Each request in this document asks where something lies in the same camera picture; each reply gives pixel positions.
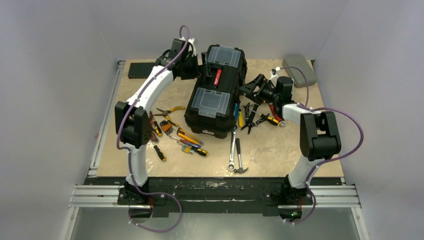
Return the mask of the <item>black plastic toolbox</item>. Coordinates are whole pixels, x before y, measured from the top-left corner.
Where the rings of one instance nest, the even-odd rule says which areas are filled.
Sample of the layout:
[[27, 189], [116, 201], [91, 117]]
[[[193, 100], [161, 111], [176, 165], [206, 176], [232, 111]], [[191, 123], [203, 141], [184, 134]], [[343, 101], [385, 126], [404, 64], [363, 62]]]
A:
[[184, 120], [192, 132], [218, 139], [227, 137], [236, 125], [239, 87], [248, 70], [245, 52], [237, 47], [210, 45], [207, 61], [213, 84], [201, 84], [201, 71], [190, 96]]

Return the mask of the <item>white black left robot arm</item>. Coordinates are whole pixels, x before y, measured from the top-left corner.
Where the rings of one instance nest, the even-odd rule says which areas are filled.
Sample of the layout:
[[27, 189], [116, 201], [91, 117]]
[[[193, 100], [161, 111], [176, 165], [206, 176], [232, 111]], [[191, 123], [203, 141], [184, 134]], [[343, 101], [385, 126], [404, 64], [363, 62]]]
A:
[[124, 188], [130, 190], [130, 199], [138, 205], [146, 203], [150, 195], [143, 187], [148, 181], [146, 147], [153, 133], [149, 113], [176, 78], [190, 80], [200, 75], [195, 41], [195, 38], [175, 38], [171, 49], [156, 59], [141, 87], [114, 107], [116, 147], [126, 152], [128, 165]]

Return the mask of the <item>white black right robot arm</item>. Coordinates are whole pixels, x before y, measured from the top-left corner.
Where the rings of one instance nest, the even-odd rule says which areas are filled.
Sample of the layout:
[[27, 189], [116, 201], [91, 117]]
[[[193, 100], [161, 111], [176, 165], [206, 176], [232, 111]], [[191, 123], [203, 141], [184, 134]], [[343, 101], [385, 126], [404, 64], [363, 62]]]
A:
[[307, 194], [319, 164], [337, 155], [342, 147], [335, 114], [332, 111], [312, 111], [294, 102], [293, 87], [294, 81], [287, 76], [279, 76], [276, 83], [272, 83], [263, 74], [239, 87], [240, 93], [256, 104], [270, 104], [272, 114], [259, 114], [262, 120], [274, 126], [281, 126], [283, 121], [299, 125], [301, 157], [284, 178], [279, 192], [288, 204]]

